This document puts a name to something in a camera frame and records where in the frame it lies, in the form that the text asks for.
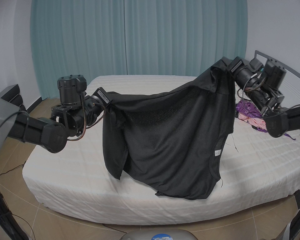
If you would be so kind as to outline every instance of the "black baseboard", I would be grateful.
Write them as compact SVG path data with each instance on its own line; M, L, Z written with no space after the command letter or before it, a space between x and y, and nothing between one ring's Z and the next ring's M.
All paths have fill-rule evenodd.
M36 108L37 105L39 105L42 102L42 97L40 97L38 100L36 100L31 106L27 109L28 113L31 113L33 109Z
M298 209L300 209L300 190L295 191L294 196L296 199L297 207Z

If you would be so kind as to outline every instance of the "purple satin fabric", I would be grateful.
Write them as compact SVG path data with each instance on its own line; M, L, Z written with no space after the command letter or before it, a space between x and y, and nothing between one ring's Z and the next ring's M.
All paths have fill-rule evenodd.
M244 114L247 117L250 118L262 118L262 115L260 114L259 110L256 108L256 106L250 102L250 101L242 101L240 100L238 104L236 105L236 111L239 113ZM256 130L260 132L267 133L267 130L261 129L261 128L256 128ZM284 134L287 137L290 137L293 140L296 140L295 138L292 138L289 134Z

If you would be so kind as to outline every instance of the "barcode sticker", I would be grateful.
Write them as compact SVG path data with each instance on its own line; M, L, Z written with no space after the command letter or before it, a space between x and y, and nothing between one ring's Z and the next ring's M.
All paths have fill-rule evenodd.
M109 103L109 99L103 94L103 92L101 92L100 90L98 91L98 94L100 95L100 97L106 102Z
M215 156L215 157L216 157L216 156L219 156L219 155L221 154L221 152L222 152L222 149L216 150L216 151L214 152L214 156Z

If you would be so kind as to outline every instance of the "curtain fold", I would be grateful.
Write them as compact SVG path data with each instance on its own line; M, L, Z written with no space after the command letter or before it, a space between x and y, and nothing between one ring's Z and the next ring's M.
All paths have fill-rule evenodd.
M198 76L244 57L247 0L33 0L32 57L42 98L83 74Z
M123 0L33 0L31 45L42 98L57 97L57 79L127 74Z

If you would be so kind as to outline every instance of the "bed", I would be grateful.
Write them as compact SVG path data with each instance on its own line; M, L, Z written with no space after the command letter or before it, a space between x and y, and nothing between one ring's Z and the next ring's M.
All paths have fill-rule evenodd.
M95 78L87 93L102 86L122 94L170 91L194 77L115 75ZM102 122L84 138L51 154L36 146L23 178L46 207L88 221L122 225L181 224L219 218L280 199L300 188L300 135L272 138L235 119L220 161L220 180L207 199L158 197L156 190L123 172L114 179L104 165Z

